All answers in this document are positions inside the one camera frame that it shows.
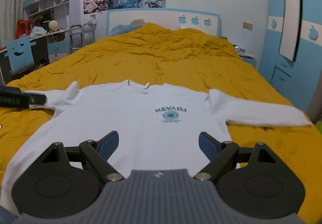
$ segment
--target apple cutout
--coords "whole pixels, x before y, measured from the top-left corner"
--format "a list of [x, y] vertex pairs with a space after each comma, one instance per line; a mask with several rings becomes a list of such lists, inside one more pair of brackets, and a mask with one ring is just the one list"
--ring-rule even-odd
[[186, 22], [186, 17], [184, 15], [182, 15], [181, 17], [179, 17], [178, 20], [179, 20], [179, 23], [182, 23], [182, 24], [187, 23]]
[[208, 18], [207, 20], [204, 20], [203, 21], [203, 24], [205, 25], [205, 26], [211, 26], [211, 20]]
[[191, 23], [192, 23], [193, 25], [199, 25], [199, 19], [198, 19], [198, 17], [196, 17], [196, 18], [192, 18], [192, 19], [191, 19]]
[[273, 20], [272, 20], [272, 28], [276, 29], [276, 27], [277, 27], [277, 21], [273, 18]]
[[319, 37], [318, 31], [311, 25], [309, 37], [311, 40], [316, 40]]

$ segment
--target white bag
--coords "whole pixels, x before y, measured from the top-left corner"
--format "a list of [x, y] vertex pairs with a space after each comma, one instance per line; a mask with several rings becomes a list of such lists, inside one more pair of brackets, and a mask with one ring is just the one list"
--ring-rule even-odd
[[47, 31], [43, 27], [35, 26], [33, 27], [33, 30], [31, 31], [31, 38], [36, 38], [37, 36], [46, 34]]

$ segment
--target printed logo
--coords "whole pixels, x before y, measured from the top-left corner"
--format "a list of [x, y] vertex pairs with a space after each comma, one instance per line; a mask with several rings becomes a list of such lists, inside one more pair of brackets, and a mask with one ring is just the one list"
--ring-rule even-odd
[[162, 173], [162, 172], [157, 172], [157, 173], [154, 173], [154, 176], [156, 177], [156, 178], [161, 178], [162, 176], [163, 176], [164, 174]]
[[182, 107], [162, 107], [159, 109], [155, 109], [156, 113], [158, 112], [163, 112], [162, 117], [163, 119], [161, 120], [163, 123], [177, 123], [180, 122], [181, 120], [179, 119], [179, 112], [187, 112], [187, 109], [183, 109]]

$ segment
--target pillow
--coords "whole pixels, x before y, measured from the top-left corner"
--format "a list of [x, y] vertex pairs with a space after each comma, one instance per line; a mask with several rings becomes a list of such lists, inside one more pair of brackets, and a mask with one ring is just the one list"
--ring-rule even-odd
[[109, 33], [108, 33], [108, 37], [113, 37], [116, 35], [121, 35], [121, 34], [125, 34], [131, 31], [134, 31], [138, 28], [142, 27], [142, 25], [117, 25], [115, 26]]
[[135, 24], [140, 24], [140, 25], [145, 25], [145, 21], [144, 19], [139, 19], [139, 20], [133, 20], [131, 23], [131, 25], [135, 25]]

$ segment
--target blue chair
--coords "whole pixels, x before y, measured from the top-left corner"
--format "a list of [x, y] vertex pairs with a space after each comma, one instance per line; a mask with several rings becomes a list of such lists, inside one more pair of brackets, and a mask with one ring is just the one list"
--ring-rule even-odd
[[6, 55], [9, 57], [12, 75], [22, 73], [34, 66], [33, 54], [31, 52], [32, 45], [35, 45], [35, 42], [30, 43], [28, 36], [7, 44]]

